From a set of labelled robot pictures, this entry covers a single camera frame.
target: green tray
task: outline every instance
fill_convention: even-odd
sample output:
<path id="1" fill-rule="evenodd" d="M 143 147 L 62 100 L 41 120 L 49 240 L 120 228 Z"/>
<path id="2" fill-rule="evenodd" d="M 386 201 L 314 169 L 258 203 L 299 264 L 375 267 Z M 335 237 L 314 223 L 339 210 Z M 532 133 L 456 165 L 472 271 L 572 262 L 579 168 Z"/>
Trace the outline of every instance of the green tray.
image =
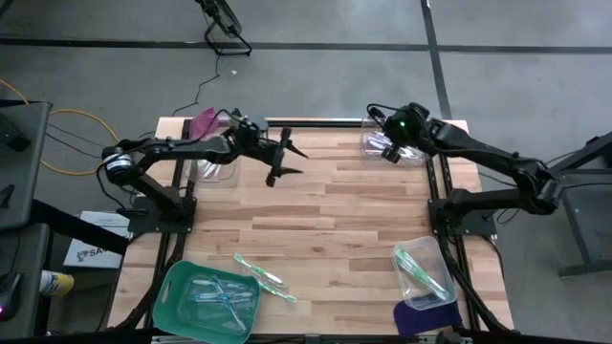
<path id="1" fill-rule="evenodd" d="M 224 303 L 198 303 L 190 299 L 193 294 L 216 292 L 213 286 L 192 283 L 193 280 L 209 280 L 212 276 L 217 276 L 223 283 L 239 285 L 240 290 L 251 294 L 246 297 L 248 301 L 232 304 L 238 318 L 247 328 L 245 332 L 240 329 Z M 252 276 L 181 261 L 170 268 L 164 279 L 153 309 L 153 321 L 162 331 L 210 344 L 242 344 L 251 335 L 260 296 L 261 289 Z"/>

